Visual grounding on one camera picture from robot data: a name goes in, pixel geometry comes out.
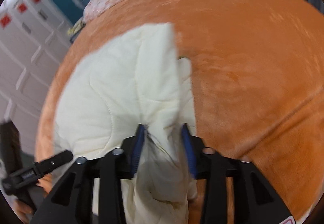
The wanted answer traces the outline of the person's left hand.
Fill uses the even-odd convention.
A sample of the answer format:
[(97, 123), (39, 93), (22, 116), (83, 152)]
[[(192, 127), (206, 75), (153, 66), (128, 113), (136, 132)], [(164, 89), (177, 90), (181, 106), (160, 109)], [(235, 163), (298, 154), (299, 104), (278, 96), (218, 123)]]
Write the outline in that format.
[[(46, 175), (41, 178), (37, 183), (37, 187), (28, 188), (28, 195), (34, 206), (37, 208), (42, 204), (45, 197), (47, 197), (48, 193), (52, 189), (52, 176)], [(29, 204), (26, 204), (25, 201), (20, 199), (16, 199), (14, 201), (14, 212), (20, 218), (23, 223), (29, 223), (30, 217), (34, 215), (35, 209), (31, 207)]]

